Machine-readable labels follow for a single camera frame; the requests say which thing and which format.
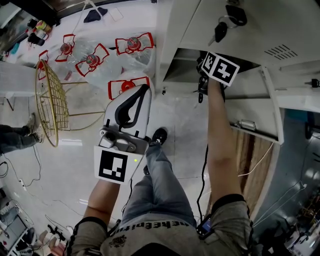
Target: key ring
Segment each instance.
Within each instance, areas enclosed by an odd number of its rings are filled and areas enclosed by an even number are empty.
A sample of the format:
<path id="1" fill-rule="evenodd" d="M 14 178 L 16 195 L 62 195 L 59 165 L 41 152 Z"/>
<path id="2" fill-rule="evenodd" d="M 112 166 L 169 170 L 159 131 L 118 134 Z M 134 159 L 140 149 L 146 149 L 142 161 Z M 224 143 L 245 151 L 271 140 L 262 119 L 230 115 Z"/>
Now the key ring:
<path id="1" fill-rule="evenodd" d="M 221 16 L 221 17 L 218 19 L 218 24 L 221 23 L 221 20 L 222 20 L 223 18 L 228 18 L 231 22 L 232 22 L 232 20 L 231 20 L 230 18 L 235 19 L 235 20 L 237 21 L 237 19 L 236 19 L 235 17 L 233 17 L 233 16 L 224 15 L 224 16 Z M 227 25 L 228 29 L 235 29 L 235 28 L 238 27 L 238 25 L 229 26 L 227 23 L 226 23 L 226 25 Z"/>

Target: gray t-shirt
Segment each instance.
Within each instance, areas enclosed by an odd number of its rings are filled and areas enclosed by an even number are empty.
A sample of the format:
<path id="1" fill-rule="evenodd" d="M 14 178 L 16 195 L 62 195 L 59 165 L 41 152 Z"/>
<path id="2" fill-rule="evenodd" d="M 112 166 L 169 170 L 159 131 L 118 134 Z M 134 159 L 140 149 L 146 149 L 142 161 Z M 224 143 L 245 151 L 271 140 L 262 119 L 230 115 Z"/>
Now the gray t-shirt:
<path id="1" fill-rule="evenodd" d="M 220 203 L 213 206 L 212 212 L 211 234 L 205 239 L 200 239 L 190 224 L 168 215 L 142 215 L 120 226 L 110 237 L 102 220 L 87 217 L 75 227 L 65 253 L 70 256 L 248 254 L 252 222 L 245 201 Z"/>

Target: air vent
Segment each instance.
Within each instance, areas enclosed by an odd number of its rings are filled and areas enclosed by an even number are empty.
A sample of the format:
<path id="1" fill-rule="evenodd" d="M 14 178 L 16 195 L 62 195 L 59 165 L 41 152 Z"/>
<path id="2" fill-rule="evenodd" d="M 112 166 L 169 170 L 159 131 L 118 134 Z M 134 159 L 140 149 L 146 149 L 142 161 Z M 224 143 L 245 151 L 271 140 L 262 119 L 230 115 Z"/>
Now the air vent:
<path id="1" fill-rule="evenodd" d="M 284 44 L 281 44 L 277 47 L 273 47 L 269 50 L 265 50 L 264 52 L 266 54 L 269 54 L 277 58 L 279 61 L 298 56 L 293 50 L 291 50 L 289 47 L 285 46 Z"/>

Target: person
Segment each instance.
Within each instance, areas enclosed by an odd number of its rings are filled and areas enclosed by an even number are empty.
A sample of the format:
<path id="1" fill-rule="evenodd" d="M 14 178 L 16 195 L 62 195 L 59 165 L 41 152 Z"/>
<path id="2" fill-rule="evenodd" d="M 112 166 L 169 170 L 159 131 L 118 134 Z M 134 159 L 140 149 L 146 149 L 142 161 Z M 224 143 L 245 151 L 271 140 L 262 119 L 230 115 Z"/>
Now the person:
<path id="1" fill-rule="evenodd" d="M 98 181 L 66 255 L 249 254 L 252 222 L 241 195 L 236 147 L 218 82 L 210 80 L 208 85 L 207 164 L 214 204 L 206 236 L 198 235 L 188 198 L 162 150 L 166 138 L 162 128 L 154 133 L 146 152 L 149 174 L 133 188 L 121 223 L 112 234 L 107 226 L 120 185 Z"/>
<path id="2" fill-rule="evenodd" d="M 35 132 L 35 119 L 35 113 L 32 113 L 27 124 L 22 128 L 0 124 L 0 156 L 43 142 L 44 136 L 41 127 Z"/>

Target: gray pants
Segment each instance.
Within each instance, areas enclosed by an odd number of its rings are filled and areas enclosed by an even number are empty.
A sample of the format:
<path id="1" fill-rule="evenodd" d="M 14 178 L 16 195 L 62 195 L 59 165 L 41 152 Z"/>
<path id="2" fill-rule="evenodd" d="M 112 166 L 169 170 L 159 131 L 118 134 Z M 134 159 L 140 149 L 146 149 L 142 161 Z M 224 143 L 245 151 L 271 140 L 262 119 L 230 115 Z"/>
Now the gray pants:
<path id="1" fill-rule="evenodd" d="M 13 128 L 0 124 L 0 154 L 5 154 L 15 150 L 23 150 L 32 147 L 37 143 L 35 136 L 29 136 L 29 128 Z"/>
<path id="2" fill-rule="evenodd" d="M 122 223 L 154 213 L 177 217 L 196 227 L 186 193 L 174 175 L 160 143 L 151 143 L 146 152 L 146 161 L 150 175 L 145 175 L 134 186 Z"/>

